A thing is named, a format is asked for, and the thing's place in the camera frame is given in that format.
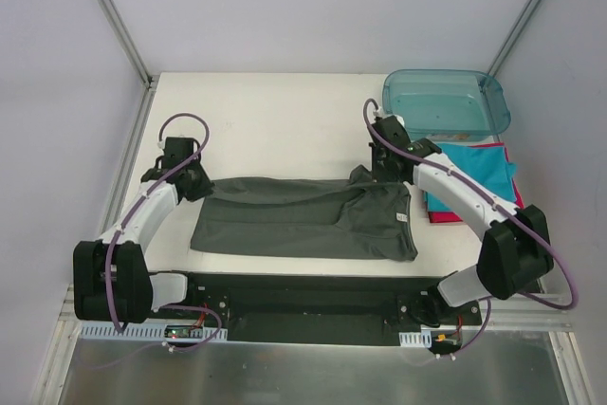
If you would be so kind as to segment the dark grey t shirt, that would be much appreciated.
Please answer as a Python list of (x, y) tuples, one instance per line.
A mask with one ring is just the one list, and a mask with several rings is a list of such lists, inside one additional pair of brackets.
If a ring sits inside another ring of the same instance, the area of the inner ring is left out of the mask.
[(190, 241), (230, 255), (411, 262), (411, 196), (359, 165), (346, 179), (245, 176), (216, 181)]

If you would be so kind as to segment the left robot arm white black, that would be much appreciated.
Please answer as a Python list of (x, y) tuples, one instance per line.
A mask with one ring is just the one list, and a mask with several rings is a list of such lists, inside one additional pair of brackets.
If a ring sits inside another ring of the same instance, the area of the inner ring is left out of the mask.
[(162, 144), (163, 154), (142, 176), (135, 199), (114, 226), (74, 248), (74, 308), (82, 321), (112, 322), (122, 330), (166, 305), (181, 319), (199, 310), (201, 298), (185, 274), (151, 273), (145, 260), (168, 215), (182, 201), (197, 201), (213, 190), (196, 139), (169, 137)]

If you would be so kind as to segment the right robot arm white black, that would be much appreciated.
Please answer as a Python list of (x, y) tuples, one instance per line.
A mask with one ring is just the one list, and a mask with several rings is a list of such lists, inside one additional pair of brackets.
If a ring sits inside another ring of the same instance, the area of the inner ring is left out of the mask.
[(507, 300), (553, 269), (541, 210), (520, 208), (491, 193), (430, 140), (410, 140), (396, 116), (375, 117), (367, 128), (374, 178), (437, 197), (481, 242), (475, 265), (444, 277), (410, 305), (413, 320), (429, 327), (449, 323), (462, 306), (485, 298)]

